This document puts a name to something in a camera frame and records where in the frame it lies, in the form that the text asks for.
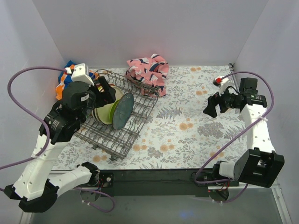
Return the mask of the lime green plate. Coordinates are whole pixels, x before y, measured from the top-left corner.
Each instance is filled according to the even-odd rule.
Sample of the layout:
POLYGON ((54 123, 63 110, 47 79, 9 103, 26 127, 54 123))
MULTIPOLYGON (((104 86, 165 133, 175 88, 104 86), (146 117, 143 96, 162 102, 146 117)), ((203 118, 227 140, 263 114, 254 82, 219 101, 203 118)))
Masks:
POLYGON ((110 112, 109 112, 109 119, 110 119, 111 124, 112 124, 112 122, 113 122, 114 112, 115 112, 115 109, 116 109, 116 107, 117 107, 119 101, 120 101, 119 99, 116 100, 116 101, 113 103, 113 105, 112 105, 112 107, 111 107, 111 109, 110 109, 110 112))

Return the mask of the cream and green plate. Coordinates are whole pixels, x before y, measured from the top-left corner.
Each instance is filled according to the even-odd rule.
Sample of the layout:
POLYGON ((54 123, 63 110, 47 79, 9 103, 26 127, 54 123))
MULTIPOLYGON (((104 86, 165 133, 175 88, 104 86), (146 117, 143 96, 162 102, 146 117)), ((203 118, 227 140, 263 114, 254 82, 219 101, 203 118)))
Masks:
POLYGON ((110 125, 112 124, 112 108, 116 106, 118 101, 121 99, 121 97, 124 95, 122 90, 115 86, 114 84, 109 84, 113 89, 115 89, 115 102, 111 104, 107 104, 100 108, 95 108, 92 111, 92 116, 97 120, 102 122, 103 124, 110 125))

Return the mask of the grey blue plate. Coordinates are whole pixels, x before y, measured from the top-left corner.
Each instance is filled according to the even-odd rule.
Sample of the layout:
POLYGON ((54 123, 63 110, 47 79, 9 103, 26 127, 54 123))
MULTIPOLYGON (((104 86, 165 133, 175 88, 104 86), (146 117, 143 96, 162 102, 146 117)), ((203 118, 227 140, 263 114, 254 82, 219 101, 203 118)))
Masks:
POLYGON ((134 96, 128 92, 121 97, 115 109, 112 122, 112 126, 115 130, 120 130, 126 125, 133 111, 133 107, 134 96))

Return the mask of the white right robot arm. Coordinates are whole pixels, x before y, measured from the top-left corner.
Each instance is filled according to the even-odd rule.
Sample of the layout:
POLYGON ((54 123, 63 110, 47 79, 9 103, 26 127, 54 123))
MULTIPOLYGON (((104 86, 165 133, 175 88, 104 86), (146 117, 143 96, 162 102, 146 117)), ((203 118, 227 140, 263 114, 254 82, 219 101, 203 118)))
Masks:
POLYGON ((230 93, 228 78, 218 77, 213 81, 219 91, 208 98, 203 113, 217 117, 216 106, 220 112, 238 109, 250 129, 247 135, 247 150, 236 162, 217 162, 211 174, 212 182, 222 185, 227 180, 243 182, 269 188, 281 171, 285 159, 276 153, 270 140, 267 120, 262 117, 267 111, 266 97, 257 91, 257 79, 242 78, 239 90, 230 93))

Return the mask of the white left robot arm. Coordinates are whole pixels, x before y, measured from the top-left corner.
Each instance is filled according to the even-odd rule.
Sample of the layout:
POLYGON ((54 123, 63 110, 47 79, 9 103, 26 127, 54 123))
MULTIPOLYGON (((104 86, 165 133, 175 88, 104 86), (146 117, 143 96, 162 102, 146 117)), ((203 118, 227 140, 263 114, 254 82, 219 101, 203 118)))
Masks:
POLYGON ((96 85, 82 81, 73 81, 63 90, 62 99, 54 103, 42 121, 35 149, 20 178, 4 188, 4 194, 18 200, 24 212, 45 212, 65 192, 83 184, 98 185, 100 170, 90 162, 58 177, 49 177, 62 150, 81 128, 90 111, 115 102, 115 89, 107 80, 100 76, 97 82, 102 91, 96 85))

